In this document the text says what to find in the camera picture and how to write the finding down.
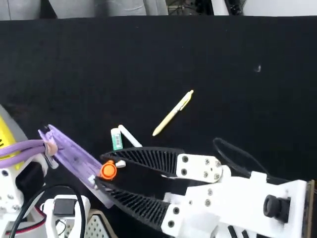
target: purple clip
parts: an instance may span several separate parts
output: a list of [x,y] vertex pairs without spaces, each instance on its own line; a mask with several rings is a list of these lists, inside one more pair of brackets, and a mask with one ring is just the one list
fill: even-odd
[[43,133],[38,130],[44,141],[53,142],[57,145],[58,151],[54,155],[57,160],[78,177],[86,186],[94,188],[89,181],[91,175],[98,176],[102,167],[93,156],[63,134],[52,125],[48,125],[50,131]]

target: black cable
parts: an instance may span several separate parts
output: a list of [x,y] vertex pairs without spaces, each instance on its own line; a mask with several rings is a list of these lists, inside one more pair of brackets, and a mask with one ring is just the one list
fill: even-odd
[[29,207],[32,205],[33,201],[44,191],[51,189],[53,187],[63,187],[63,188],[69,188],[71,190],[73,190],[74,194],[77,197],[78,203],[79,203],[79,207],[80,207],[80,214],[81,214],[81,231],[80,231],[80,237],[79,238],[84,238],[85,236],[85,229],[86,229],[86,215],[85,215],[85,208],[84,208],[84,203],[83,203],[83,199],[81,198],[81,195],[79,193],[79,191],[67,184],[54,184],[54,185],[45,185],[43,186],[36,194],[34,194],[30,200],[27,203],[24,203],[21,211],[19,213],[19,215],[17,216],[15,222],[13,223],[13,227],[11,230],[11,234],[9,236],[9,238],[14,238],[15,233],[25,215],[25,213],[27,212],[27,210],[29,209]]
[[213,145],[214,145],[215,149],[217,150],[217,152],[218,152],[218,153],[223,157],[223,159],[225,159],[225,160],[228,162],[228,164],[229,164],[233,169],[235,169],[237,172],[240,172],[240,173],[242,173],[242,174],[245,175],[245,176],[250,175],[250,172],[249,172],[248,170],[246,170],[245,168],[243,168],[243,167],[237,165],[235,162],[233,162],[231,159],[229,159],[229,157],[226,156],[222,150],[220,150],[220,148],[219,148],[218,145],[217,145],[217,142],[220,142],[221,144],[225,145],[227,148],[229,148],[229,149],[231,149],[231,150],[233,150],[233,151],[236,151],[236,152],[240,153],[241,155],[246,156],[247,158],[252,159],[252,160],[263,170],[263,172],[265,172],[267,175],[269,175],[269,173],[268,173],[268,171],[266,170],[266,168],[265,168],[259,161],[257,161],[256,158],[254,158],[252,155],[250,155],[248,152],[246,152],[246,151],[244,151],[244,150],[242,150],[242,149],[240,149],[240,148],[238,148],[238,147],[236,147],[236,146],[230,144],[229,142],[227,142],[227,141],[225,141],[225,140],[223,140],[223,139],[221,139],[221,138],[218,138],[218,137],[215,138],[215,139],[213,139],[212,142],[213,142]]
[[265,172],[267,174],[267,180],[273,180],[273,181],[278,181],[279,184],[281,183],[286,183],[286,182],[290,182],[290,180],[288,179],[284,179],[284,178],[278,178],[278,177],[274,177],[271,176],[268,171],[266,170],[266,168],[256,159],[254,158],[251,154],[249,154],[248,152],[240,149],[239,147],[236,147],[232,144],[230,144],[229,142],[217,137],[215,139],[213,139],[212,143],[216,149],[216,151],[222,156],[223,159],[225,159],[228,163],[228,166],[232,167],[235,171],[243,174],[246,177],[249,177],[251,175],[251,172],[249,172],[248,170],[246,170],[245,168],[237,165],[235,162],[233,162],[231,159],[229,159],[228,156],[226,156],[222,150],[220,150],[220,148],[217,146],[217,141],[221,142],[223,145],[227,146],[227,148],[232,149],[250,159],[252,159],[258,166],[260,166],[260,168],[263,170],[263,172]]
[[62,224],[64,224],[64,230],[63,230],[61,233],[59,233],[58,236],[60,236],[61,234],[63,234],[64,231],[66,230],[66,224],[65,224],[65,222],[62,222],[60,219],[57,220],[56,226],[58,225],[59,222],[62,223]]

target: black mat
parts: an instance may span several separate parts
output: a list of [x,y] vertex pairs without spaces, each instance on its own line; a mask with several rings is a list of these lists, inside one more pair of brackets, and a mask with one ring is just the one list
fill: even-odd
[[[143,145],[212,154],[220,136],[275,176],[316,179],[316,24],[315,17],[0,22],[0,103],[30,138],[51,123],[96,157],[111,150],[110,129],[121,123]],[[153,138],[191,89],[192,101]],[[51,177],[77,182],[63,169]],[[119,237],[152,232],[116,208],[106,215]]]

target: purple plastic part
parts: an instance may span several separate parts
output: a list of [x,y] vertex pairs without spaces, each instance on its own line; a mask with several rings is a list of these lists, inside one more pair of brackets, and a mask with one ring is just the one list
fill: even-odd
[[8,168],[8,167],[16,165],[20,162],[27,161],[30,157],[37,155],[37,154],[44,153],[44,152],[45,152],[44,146],[38,146],[38,147],[24,150],[21,153],[19,153],[18,155],[13,156],[9,159],[0,160],[0,169]]
[[34,148],[38,146],[43,146],[43,140],[26,140],[26,141],[17,142],[13,145],[9,145],[0,149],[0,157],[9,155],[16,151],[26,150],[26,149]]
[[58,151],[54,155],[71,173],[78,177],[86,186],[94,187],[88,178],[91,175],[97,176],[102,167],[93,156],[72,141],[53,125],[48,125],[50,131],[43,133],[38,130],[44,141],[53,142],[57,145]]

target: screw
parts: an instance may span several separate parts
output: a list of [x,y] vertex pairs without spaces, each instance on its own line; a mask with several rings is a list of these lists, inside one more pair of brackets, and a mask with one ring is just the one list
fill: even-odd
[[168,226],[172,228],[174,226],[174,222],[173,221],[169,221],[168,222]]
[[188,162],[188,157],[187,156],[183,156],[182,160],[183,160],[184,163],[187,163]]
[[174,214],[178,214],[178,213],[179,213],[179,208],[178,208],[178,207],[175,207],[175,208],[173,209],[173,213],[174,213]]
[[181,170],[181,173],[182,173],[182,175],[185,176],[185,175],[187,175],[187,170],[186,170],[186,169],[182,169],[182,170]]
[[19,206],[19,205],[14,205],[14,206],[12,206],[12,208],[13,208],[15,211],[17,211],[17,210],[20,209],[20,206]]
[[9,173],[8,173],[6,170],[2,170],[1,173],[2,173],[2,175],[5,176],[5,177],[9,175]]
[[205,205],[206,205],[206,207],[209,207],[209,206],[210,206],[210,204],[211,204],[210,200],[209,200],[209,199],[206,199],[206,201],[205,201]]

